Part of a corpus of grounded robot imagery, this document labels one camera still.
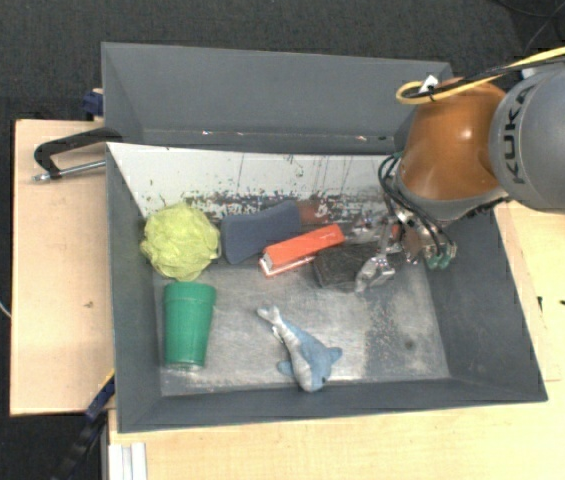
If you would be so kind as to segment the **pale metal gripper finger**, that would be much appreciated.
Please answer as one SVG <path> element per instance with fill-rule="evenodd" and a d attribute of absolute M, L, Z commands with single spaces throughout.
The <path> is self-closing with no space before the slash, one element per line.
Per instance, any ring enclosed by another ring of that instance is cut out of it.
<path fill-rule="evenodd" d="M 376 278 L 378 273 L 378 258 L 372 256 L 362 265 L 355 277 L 354 291 L 356 293 L 364 292 L 371 282 Z"/>
<path fill-rule="evenodd" d="M 375 273 L 372 278 L 372 286 L 377 287 L 385 284 L 395 277 L 396 269 L 386 262 L 378 262 L 376 264 Z"/>

